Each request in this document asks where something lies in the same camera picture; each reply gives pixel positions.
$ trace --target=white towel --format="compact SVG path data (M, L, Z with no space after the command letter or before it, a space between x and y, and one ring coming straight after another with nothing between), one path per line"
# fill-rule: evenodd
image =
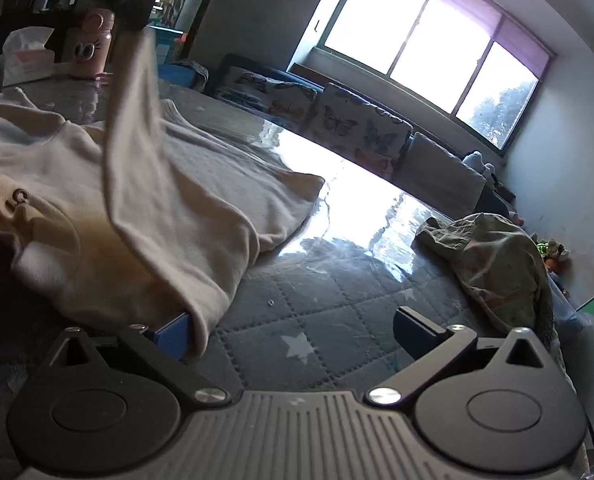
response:
M171 102L164 120L149 32L124 36L115 59L106 132L0 94L0 232L14 235L14 272L65 316L116 330L185 309L200 355L245 270L298 229L323 179L202 132Z

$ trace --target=black circular hub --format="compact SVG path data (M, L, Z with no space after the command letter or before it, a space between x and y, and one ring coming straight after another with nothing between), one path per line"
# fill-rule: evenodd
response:
M532 397L513 390L488 390L468 401L468 415L487 430L514 433L528 430L541 418L541 406Z
M506 365L449 377L421 394L414 421L439 452L477 471L547 470L574 455L586 430L574 391L554 374Z
M83 433L106 430L125 414L125 400L107 390L72 392L59 399L52 409L52 418L62 428Z
M161 384L84 364L33 377L11 406L8 435L23 462L94 476L154 455L179 420L179 403Z

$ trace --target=pink roller blind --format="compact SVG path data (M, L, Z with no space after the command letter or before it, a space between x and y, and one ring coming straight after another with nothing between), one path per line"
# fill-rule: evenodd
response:
M550 56L518 25L504 18L504 22L494 39L521 61L537 79L541 79Z
M501 13L485 0L441 0L468 16L490 36L494 34Z

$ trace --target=window frame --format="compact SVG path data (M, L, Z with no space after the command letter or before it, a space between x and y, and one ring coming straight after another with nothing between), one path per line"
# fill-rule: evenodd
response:
M397 81L395 81L394 79L391 78L391 75L392 75L392 73L393 73L393 71L395 69L395 66L399 62L399 59L401 58L401 55L403 54L404 49L406 48L406 45L408 44L408 41L410 40L410 37L412 36L414 30L419 25L419 22L421 20L421 16L423 15L424 11L426 10L426 7L427 7L428 2L430 0L425 0L424 1L423 5L421 6L421 9L419 10L419 13L417 14L416 19L413 22L412 27L410 28L410 31L406 35L406 38L404 40L404 43L401 45L401 47L400 47L397 55L395 56L395 59L390 64L390 67L389 67L389 69L388 69L388 71L386 73L380 72L379 70L376 70L373 67L368 66L365 63L362 63L361 61L359 61L359 60L357 60L355 58L352 58L350 56L346 56L346 54L344 54L342 52L339 52L338 50L335 50L333 48L330 48L330 47L326 46L326 41L328 40L328 36L330 35L330 32L332 31L332 29L334 27L334 24L337 22L337 19L339 18L339 15L341 14L341 12L342 12L344 6L346 5L346 2L347 1L348 0L339 0L339 3L334 8L334 12L332 13L332 16L330 17L330 20L326 24L326 28L324 29L321 37L319 38L319 41L317 43L317 48L319 48L320 50L323 50L325 52L328 52L329 54L333 54L334 56L340 57L341 59L346 60L347 62L350 62L353 65L356 65L356 66L358 66L360 68L363 68L364 70L367 70L368 72L372 73L373 75L375 75L375 76L377 76L377 77L379 77L379 78L381 78L381 79L383 79L385 81L388 81L392 85L398 87L399 89L401 89L401 90L409 93L410 95L414 96L415 98L417 98L420 101L424 102L425 104L429 105L429 107L431 107L436 112L440 113L441 115L445 116L446 118L449 118L452 122L454 122L455 124L457 124L458 126L460 126L461 128L463 128L464 130L466 130L473 137L475 137L475 139L479 140L480 142L483 142L489 149L493 150L497 155L504 156L506 154L506 152L510 148L510 145L512 144L513 140L515 139L515 137L516 137L516 135L517 135L517 133L519 131L519 126L523 123L524 117L528 114L528 111L530 110L531 105L535 101L535 97L539 93L539 89L541 87L542 81L545 78L545 76L547 76L548 70L549 70L549 68L550 68L550 66L552 64L552 61L555 59L555 54L547 46L545 46L543 44L543 42L541 40L539 40L539 38L537 38L529 30L527 30L525 27L523 27L523 25L521 23L519 23L508 12L506 12L505 10L503 10L496 3L492 2L491 0L485 0L485 1L487 1L488 4L490 4L496 10L499 11L499 13L501 14L501 18L499 20L499 23L497 23L497 26L496 26L496 28L494 30L494 33L490 37L490 40L488 41L488 44L486 45L486 48L484 49L483 54L481 55L481 57L477 61L477 66L475 67L475 69L474 69L474 71L472 73L472 76L468 80L468 83L466 84L466 87L464 88L463 92L461 93L461 96L457 100L457 104L452 109L452 112L451 113L448 113L448 112L444 111L442 108L439 108L433 102L431 102L428 99L426 99L425 97L423 97L422 95L418 94L417 92L411 90L407 86L404 86L401 83L399 83L399 82L397 82ZM528 34L529 37L533 41L535 41L548 54L548 63L546 64L546 67L545 67L545 69L543 71L543 74L541 75L541 78L538 78L537 79L537 83L535 84L534 88L532 89L532 92L528 96L528 100L526 101L525 105L523 106L522 111L520 112L519 116L517 117L517 120L513 124L512 129L510 130L510 132L508 134L508 137L506 139L506 142L504 142L504 145L502 147L498 148L490 140L488 140L485 136L483 136L483 134L480 134L477 130L475 130L474 128L472 128L472 126L470 126L469 124L467 124L464 121L462 121L461 119L459 119L457 117L457 113L459 111L459 108L461 107L461 105L465 101L468 93L470 92L470 89L472 88L472 85L474 85L475 80L477 79L477 76L478 76L479 72L481 71L481 68L484 65L484 62L486 61L486 58L488 57L488 54L490 53L490 50L492 49L492 47L493 47L493 45L495 43L495 38L496 38L497 34L499 33L499 30L501 29L501 26L504 23L504 20L510 20L510 21L512 21L521 30L523 30L524 32L526 32L526 34Z

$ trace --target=silver rivet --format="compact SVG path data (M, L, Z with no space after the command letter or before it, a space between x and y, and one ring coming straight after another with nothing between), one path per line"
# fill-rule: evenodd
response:
M401 394L392 388L375 388L369 391L368 398L375 404L389 406L397 404L401 400Z
M194 393L194 400L202 404L217 404L228 398L221 388L202 388Z

